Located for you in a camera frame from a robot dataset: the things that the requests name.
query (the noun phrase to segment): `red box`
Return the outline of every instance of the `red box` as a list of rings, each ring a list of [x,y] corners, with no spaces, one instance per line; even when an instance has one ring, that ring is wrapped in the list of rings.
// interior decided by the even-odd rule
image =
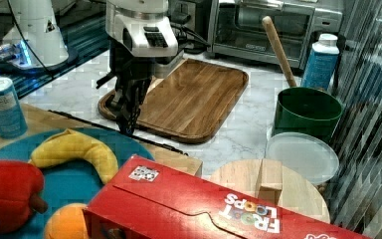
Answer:
[[[137,155],[85,209],[101,238],[367,238]]]

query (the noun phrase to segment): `yellow banana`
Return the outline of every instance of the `yellow banana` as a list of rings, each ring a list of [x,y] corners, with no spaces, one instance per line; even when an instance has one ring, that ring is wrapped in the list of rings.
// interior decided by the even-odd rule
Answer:
[[[47,138],[33,150],[29,162],[39,168],[47,168],[74,159],[91,163],[104,184],[118,171],[116,156],[106,144],[72,129]]]

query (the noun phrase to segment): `blue can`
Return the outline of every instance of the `blue can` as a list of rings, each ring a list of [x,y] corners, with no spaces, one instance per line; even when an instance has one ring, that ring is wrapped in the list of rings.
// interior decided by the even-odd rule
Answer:
[[[27,124],[9,78],[0,77],[0,137],[14,138],[27,131]]]

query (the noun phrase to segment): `toaster oven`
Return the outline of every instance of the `toaster oven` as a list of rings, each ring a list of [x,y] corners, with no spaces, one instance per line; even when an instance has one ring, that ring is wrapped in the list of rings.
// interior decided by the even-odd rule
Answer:
[[[342,0],[213,0],[207,49],[209,56],[226,55],[258,62],[279,61],[263,28],[270,16],[292,68],[303,70],[310,45],[321,33],[338,34]]]

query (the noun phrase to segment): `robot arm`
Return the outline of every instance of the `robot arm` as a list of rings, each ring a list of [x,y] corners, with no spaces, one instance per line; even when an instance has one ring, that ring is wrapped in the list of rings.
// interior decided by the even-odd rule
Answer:
[[[4,36],[0,58],[20,70],[53,68],[69,57],[51,0],[0,0],[9,3],[16,24]]]
[[[140,105],[154,76],[157,58],[178,54],[178,42],[167,18],[167,0],[107,0],[110,73],[115,95],[106,107],[123,133],[132,134]]]

